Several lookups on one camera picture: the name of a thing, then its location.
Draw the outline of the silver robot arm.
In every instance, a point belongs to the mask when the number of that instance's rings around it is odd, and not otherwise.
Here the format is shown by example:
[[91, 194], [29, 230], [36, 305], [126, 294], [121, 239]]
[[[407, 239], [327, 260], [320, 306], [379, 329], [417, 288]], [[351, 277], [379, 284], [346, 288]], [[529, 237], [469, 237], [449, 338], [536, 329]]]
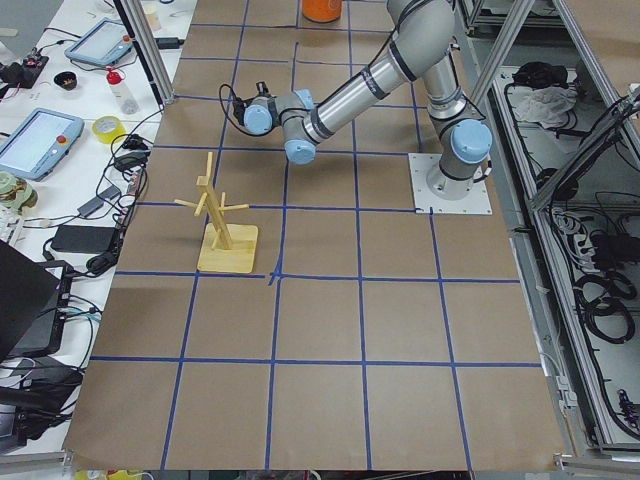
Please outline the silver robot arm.
[[260, 137], [275, 128], [284, 135], [289, 161], [304, 165], [316, 148], [405, 83], [420, 80], [428, 96], [428, 114], [443, 152], [427, 174], [429, 189], [446, 200], [460, 200], [480, 178], [476, 171], [492, 146], [490, 129], [477, 118], [455, 70], [451, 41], [455, 4], [447, 0], [389, 1], [394, 23], [376, 56], [319, 103], [307, 89], [272, 95], [257, 83], [254, 97], [232, 100], [241, 131]]

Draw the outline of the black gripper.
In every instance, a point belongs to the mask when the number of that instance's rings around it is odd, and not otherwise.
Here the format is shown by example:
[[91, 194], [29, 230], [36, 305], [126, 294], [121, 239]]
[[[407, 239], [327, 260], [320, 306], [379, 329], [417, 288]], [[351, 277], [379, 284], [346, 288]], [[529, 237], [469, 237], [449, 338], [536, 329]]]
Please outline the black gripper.
[[265, 82], [256, 83], [257, 94], [249, 99], [233, 100], [233, 114], [240, 125], [273, 125], [274, 96]]

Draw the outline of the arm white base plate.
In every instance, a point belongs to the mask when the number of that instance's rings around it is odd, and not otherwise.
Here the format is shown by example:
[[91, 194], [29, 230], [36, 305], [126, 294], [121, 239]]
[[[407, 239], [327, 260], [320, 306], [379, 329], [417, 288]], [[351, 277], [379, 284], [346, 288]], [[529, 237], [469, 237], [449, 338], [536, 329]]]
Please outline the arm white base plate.
[[475, 183], [483, 172], [453, 180], [440, 171], [440, 154], [409, 153], [409, 172], [414, 209], [420, 214], [491, 215], [492, 208], [485, 181]]

